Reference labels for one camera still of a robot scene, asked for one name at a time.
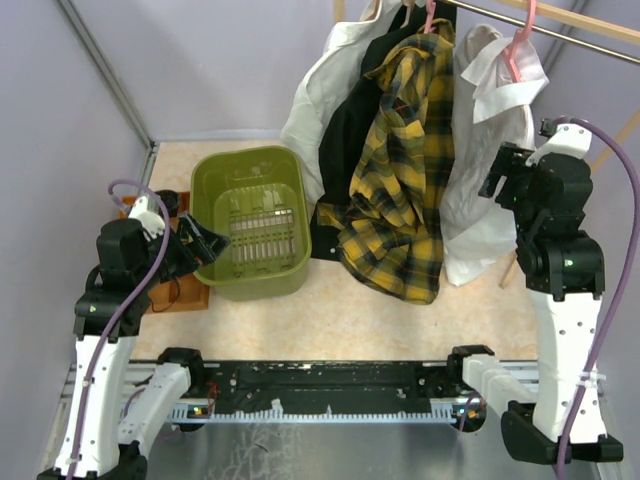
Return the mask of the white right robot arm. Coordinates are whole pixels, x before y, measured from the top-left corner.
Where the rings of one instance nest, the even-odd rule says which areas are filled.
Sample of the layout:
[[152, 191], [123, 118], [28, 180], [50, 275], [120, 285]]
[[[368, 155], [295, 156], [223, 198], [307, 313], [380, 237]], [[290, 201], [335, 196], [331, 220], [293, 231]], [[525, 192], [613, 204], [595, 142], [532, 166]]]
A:
[[531, 392], [487, 347], [456, 347], [446, 372], [461, 396], [476, 391], [500, 419], [503, 443], [517, 460], [619, 462], [622, 443], [601, 417], [598, 380], [587, 358], [605, 290], [604, 254], [581, 228], [593, 190], [583, 159], [536, 155], [505, 142], [479, 190], [512, 212], [517, 261], [537, 321], [538, 390]]

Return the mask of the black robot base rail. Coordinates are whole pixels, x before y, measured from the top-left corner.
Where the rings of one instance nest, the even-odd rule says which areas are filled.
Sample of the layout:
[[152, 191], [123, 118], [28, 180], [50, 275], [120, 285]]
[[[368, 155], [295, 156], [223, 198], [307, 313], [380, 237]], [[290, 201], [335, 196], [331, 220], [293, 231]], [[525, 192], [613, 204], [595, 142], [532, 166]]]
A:
[[263, 412], [275, 400], [286, 414], [414, 414], [469, 390], [443, 362], [228, 360], [206, 364], [185, 397], [211, 401], [216, 414]]

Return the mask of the white collared shirt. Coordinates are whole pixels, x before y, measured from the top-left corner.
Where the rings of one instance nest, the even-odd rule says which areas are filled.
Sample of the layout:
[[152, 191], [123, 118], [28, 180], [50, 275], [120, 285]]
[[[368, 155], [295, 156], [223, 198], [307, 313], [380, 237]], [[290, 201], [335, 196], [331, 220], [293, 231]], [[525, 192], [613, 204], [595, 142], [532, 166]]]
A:
[[487, 24], [471, 28], [454, 54], [451, 128], [455, 161], [440, 203], [448, 281], [461, 286], [516, 247], [512, 212], [478, 195], [503, 142], [534, 149], [531, 105], [549, 80], [530, 42], [516, 50], [513, 81], [503, 58], [511, 40]]

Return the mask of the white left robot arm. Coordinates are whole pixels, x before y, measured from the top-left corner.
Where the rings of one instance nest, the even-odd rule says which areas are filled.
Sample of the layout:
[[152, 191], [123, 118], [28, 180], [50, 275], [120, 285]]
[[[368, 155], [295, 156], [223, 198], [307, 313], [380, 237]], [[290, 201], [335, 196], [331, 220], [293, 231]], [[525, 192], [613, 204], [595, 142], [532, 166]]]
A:
[[180, 397], [208, 384], [197, 349], [169, 347], [129, 407], [122, 395], [141, 319], [156, 285], [214, 263], [228, 237], [190, 214], [178, 227], [157, 214], [105, 224], [96, 240], [98, 265], [75, 305], [76, 380], [63, 444], [41, 479], [144, 479], [151, 446]]

